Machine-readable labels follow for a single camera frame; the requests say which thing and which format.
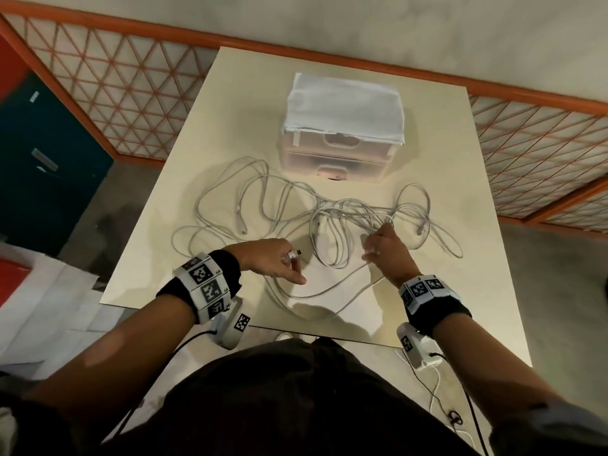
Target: gray cable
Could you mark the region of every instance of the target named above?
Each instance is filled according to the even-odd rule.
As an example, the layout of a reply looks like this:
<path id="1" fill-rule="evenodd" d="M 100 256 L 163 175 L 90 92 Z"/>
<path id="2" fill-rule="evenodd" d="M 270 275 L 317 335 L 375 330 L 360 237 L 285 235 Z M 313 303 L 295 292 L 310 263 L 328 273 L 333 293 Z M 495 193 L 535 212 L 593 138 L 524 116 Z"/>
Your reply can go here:
<path id="1" fill-rule="evenodd" d="M 235 165 L 238 165 L 239 163 L 243 162 L 245 164 L 242 167 L 238 168 L 232 174 L 226 176 L 226 173 L 232 170 Z M 201 203 L 203 199 L 212 191 L 217 189 L 217 187 L 228 182 L 234 176 L 238 175 L 240 172 L 247 168 L 253 169 L 256 174 L 247 179 L 247 181 L 245 181 L 245 183 L 239 190 L 239 193 L 236 198 L 235 219 L 237 221 L 237 229 L 240 232 L 240 235 L 238 235 L 229 227 L 221 224 L 215 224 L 209 219 L 207 219 L 201 212 Z M 281 191 L 281 195 L 278 200 L 276 212 L 274 214 L 267 213 L 265 207 L 266 189 L 268 187 L 269 179 L 277 179 L 278 181 L 285 183 L 285 186 L 283 187 L 283 190 Z M 194 217 L 198 220 L 199 224 L 183 225 L 182 227 L 176 229 L 171 235 L 171 245 L 173 246 L 173 249 L 183 256 L 193 256 L 193 242 L 196 237 L 203 231 L 216 236 L 221 240 L 224 245 L 226 245 L 225 239 L 236 242 L 245 241 L 246 239 L 243 237 L 243 235 L 247 234 L 247 223 L 245 222 L 241 213 L 243 199 L 249 187 L 251 187 L 256 182 L 262 183 L 262 193 L 260 195 L 259 201 L 260 217 L 263 220 L 269 222 L 269 228 L 268 231 L 262 237 L 248 237 L 246 239 L 260 239 L 267 237 L 287 238 L 292 235 L 296 230 L 308 225 L 308 235 L 311 241 L 315 258 L 327 268 L 344 269 L 348 266 L 350 262 L 354 243 L 353 234 L 348 231 L 347 223 L 354 224 L 360 227 L 361 229 L 364 229 L 368 233 L 373 233 L 378 228 L 380 228 L 385 222 L 390 222 L 394 226 L 395 219 L 398 218 L 415 224 L 416 234 L 420 237 L 419 242 L 416 245 L 410 246 L 409 249 L 419 249 L 422 245 L 424 245 L 424 243 L 429 239 L 429 237 L 432 237 L 434 240 L 437 241 L 437 243 L 445 252 L 451 254 L 452 256 L 458 259 L 463 257 L 463 251 L 458 241 L 444 227 L 441 227 L 430 219 L 430 196 L 426 189 L 420 184 L 410 183 L 404 186 L 401 191 L 399 191 L 399 195 L 397 196 L 395 205 L 391 208 L 385 206 L 370 206 L 365 202 L 362 202 L 361 200 L 355 198 L 331 200 L 329 198 L 325 198 L 317 194 L 317 192 L 305 182 L 291 181 L 280 175 L 270 174 L 268 163 L 266 163 L 264 160 L 255 159 L 253 157 L 242 157 L 233 161 L 220 174 L 220 176 L 215 180 L 215 182 L 211 184 L 211 187 L 209 187 L 207 190 L 202 191 L 202 193 L 196 199 L 196 203 L 194 204 Z M 422 192 L 422 195 L 425 198 L 425 204 L 423 206 L 413 202 L 400 203 L 401 196 L 408 188 L 415 188 Z M 304 211 L 303 213 L 297 214 L 292 218 L 284 218 L 283 215 L 285 214 L 285 207 L 289 199 L 289 195 L 293 190 L 300 190 L 303 193 L 310 195 L 310 197 L 312 197 L 312 199 L 314 200 L 314 207 L 308 209 L 307 211 Z M 297 227 L 295 227 L 288 233 L 285 233 L 285 229 L 287 226 L 293 224 L 296 221 L 300 221 L 301 219 L 306 220 L 302 221 Z M 336 247 L 335 255 L 331 257 L 331 259 L 328 261 L 325 261 L 320 256 L 315 239 L 318 230 L 323 223 L 325 223 L 328 229 L 330 230 Z M 194 233 L 190 237 L 190 240 L 188 242 L 187 253 L 178 250 L 174 243 L 175 235 L 181 230 L 185 229 L 194 229 Z M 444 236 L 451 239 L 453 243 L 458 247 L 458 250 L 456 252 L 452 250 L 450 245 L 448 245 L 448 243 L 444 239 Z M 274 283 L 274 286 L 278 289 L 279 293 L 281 293 L 283 296 L 286 296 L 287 298 L 310 299 L 325 294 L 331 291 L 332 289 L 338 287 L 340 284 L 344 283 L 346 279 L 351 277 L 353 274 L 355 274 L 357 271 L 361 270 L 365 266 L 366 264 L 363 264 L 360 267 L 356 268 L 346 277 L 341 279 L 341 281 L 330 286 L 329 288 L 316 294 L 310 294 L 307 296 L 291 295 L 285 290 L 283 290 L 276 278 L 273 278 L 272 281 Z M 266 283 L 269 289 L 271 299 L 278 307 L 288 311 L 291 314 L 294 314 L 296 317 L 303 320 L 322 321 L 330 320 L 336 317 L 344 309 L 346 309 L 355 299 L 357 299 L 363 291 L 369 289 L 370 287 L 374 286 L 376 283 L 380 282 L 383 279 L 384 277 L 380 277 L 375 282 L 366 284 L 353 296 L 350 301 L 348 301 L 342 308 L 340 308 L 334 314 L 331 314 L 328 317 L 313 320 L 304 318 L 301 315 L 296 314 L 289 306 L 287 306 L 274 291 L 273 284 L 271 283 L 269 278 L 266 278 Z"/>

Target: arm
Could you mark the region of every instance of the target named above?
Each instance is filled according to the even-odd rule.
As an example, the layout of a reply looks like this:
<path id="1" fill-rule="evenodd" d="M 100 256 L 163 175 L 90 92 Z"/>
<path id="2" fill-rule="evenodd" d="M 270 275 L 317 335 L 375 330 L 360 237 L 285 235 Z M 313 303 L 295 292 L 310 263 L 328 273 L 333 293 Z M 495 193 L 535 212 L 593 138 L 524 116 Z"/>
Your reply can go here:
<path id="1" fill-rule="evenodd" d="M 422 275 L 389 224 L 368 237 L 365 249 L 371 252 L 364 259 L 376 264 L 397 288 Z M 434 301 L 427 304 L 430 306 L 425 310 L 432 310 Z M 409 322 L 420 329 L 416 325 L 419 314 L 408 316 Z M 513 413 L 552 398 L 561 399 L 532 368 L 466 314 L 452 313 L 439 320 L 432 329 L 432 337 L 493 426 Z"/>
<path id="2" fill-rule="evenodd" d="M 293 250 L 285 239 L 242 242 L 225 250 L 237 259 L 240 270 L 278 276 L 297 284 L 306 282 L 299 261 L 282 262 L 285 254 Z M 240 272 L 232 277 L 237 288 L 239 277 Z M 77 434 L 86 435 L 88 445 L 102 441 L 141 400 L 193 327 L 194 304 L 192 300 L 185 301 L 190 297 L 183 289 L 186 294 L 178 292 L 181 297 L 156 297 L 39 383 L 26 398 L 56 409 Z"/>

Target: white table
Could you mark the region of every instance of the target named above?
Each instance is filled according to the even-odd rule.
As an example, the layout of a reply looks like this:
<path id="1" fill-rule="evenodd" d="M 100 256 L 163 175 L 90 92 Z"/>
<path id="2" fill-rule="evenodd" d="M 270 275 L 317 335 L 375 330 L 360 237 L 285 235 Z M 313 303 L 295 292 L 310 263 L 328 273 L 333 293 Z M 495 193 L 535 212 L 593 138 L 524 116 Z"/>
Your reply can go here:
<path id="1" fill-rule="evenodd" d="M 405 110 L 406 144 L 378 184 L 285 175 L 310 183 L 324 196 L 354 197 L 377 206 L 391 206 L 397 191 L 406 183 L 423 184 L 432 198 L 431 216 L 459 240 L 465 257 L 455 259 L 429 240 L 413 252 L 416 262 L 423 272 L 437 274 L 448 282 L 463 297 L 475 320 L 529 363 L 466 89 L 231 48 L 219 51 L 102 303 L 142 307 L 154 299 L 156 291 L 170 278 L 171 270 L 185 261 L 171 246 L 172 232 L 179 226 L 195 224 L 193 207 L 197 196 L 229 162 L 251 155 L 265 159 L 271 168 L 280 169 L 277 143 L 296 72 L 393 86 L 399 91 Z M 205 211 L 234 228 L 238 179 L 247 177 L 235 179 L 231 186 L 206 200 Z M 296 210 L 298 206 L 301 208 L 301 204 L 291 207 Z M 250 206 L 244 216 L 247 219 L 255 211 L 255 206 Z M 250 237 L 254 238 L 254 232 L 263 232 L 266 226 L 253 221 L 248 227 Z M 302 230 L 301 237 L 294 241 L 297 247 L 305 248 L 308 236 L 304 237 Z M 412 239 L 406 231 L 398 232 L 406 242 Z M 178 237 L 178 244 L 184 240 Z M 220 243 L 209 239 L 206 244 L 196 246 L 196 250 L 209 251 Z M 361 264 L 357 255 L 354 260 Z M 340 301 L 369 283 L 376 271 L 372 269 L 374 275 L 370 276 L 369 270 L 362 270 L 349 288 L 337 290 L 322 304 L 337 310 L 343 305 Z M 300 294 L 328 286 L 343 275 L 320 273 L 312 264 L 304 274 L 309 283 L 297 289 Z M 258 275 L 247 272 L 241 283 L 243 289 L 239 294 L 258 305 L 253 325 L 399 346 L 395 329 L 406 320 L 406 313 L 396 291 L 387 282 L 363 293 L 330 322 L 303 322 L 278 309 L 264 293 L 263 280 Z"/>

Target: person's left hand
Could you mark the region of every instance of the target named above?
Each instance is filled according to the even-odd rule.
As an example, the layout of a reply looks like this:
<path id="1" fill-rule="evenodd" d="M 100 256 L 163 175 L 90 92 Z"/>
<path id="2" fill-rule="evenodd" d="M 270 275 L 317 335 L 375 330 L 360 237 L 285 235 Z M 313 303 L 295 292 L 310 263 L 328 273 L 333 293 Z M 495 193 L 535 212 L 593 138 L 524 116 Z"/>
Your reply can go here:
<path id="1" fill-rule="evenodd" d="M 285 238 L 243 241 L 228 245 L 224 250 L 237 258 L 241 272 L 253 270 L 261 276 L 278 276 L 291 283 L 306 283 L 306 278 L 301 274 L 299 259 L 288 263 L 282 261 L 288 252 L 294 250 Z"/>

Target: white cloth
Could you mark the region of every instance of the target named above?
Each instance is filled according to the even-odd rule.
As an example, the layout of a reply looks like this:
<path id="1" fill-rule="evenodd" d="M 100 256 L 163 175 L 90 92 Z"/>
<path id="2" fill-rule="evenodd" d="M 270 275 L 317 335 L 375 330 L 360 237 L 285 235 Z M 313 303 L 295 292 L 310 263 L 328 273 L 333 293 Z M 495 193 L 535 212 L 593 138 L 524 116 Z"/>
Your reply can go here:
<path id="1" fill-rule="evenodd" d="M 386 85 L 297 73 L 287 98 L 285 130 L 403 144 L 401 98 Z"/>

